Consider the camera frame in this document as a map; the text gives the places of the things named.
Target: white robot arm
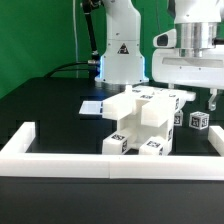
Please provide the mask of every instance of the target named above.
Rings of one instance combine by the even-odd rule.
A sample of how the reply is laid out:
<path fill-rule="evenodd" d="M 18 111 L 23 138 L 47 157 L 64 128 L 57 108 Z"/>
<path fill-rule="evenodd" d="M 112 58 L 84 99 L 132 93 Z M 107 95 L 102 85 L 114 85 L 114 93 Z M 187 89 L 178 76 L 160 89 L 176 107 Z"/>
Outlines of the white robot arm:
<path fill-rule="evenodd" d="M 223 0 L 170 0 L 175 29 L 154 39 L 161 48 L 153 55 L 155 81 L 210 88 L 209 109 L 215 109 L 216 96 L 224 89 L 224 47 L 217 38 L 218 24 L 224 18 Z"/>
<path fill-rule="evenodd" d="M 141 16 L 131 0 L 89 1 L 91 7 L 103 4 L 107 17 L 107 48 L 101 57 L 100 74 L 96 83 L 109 88 L 148 82 L 145 60 L 141 55 Z"/>

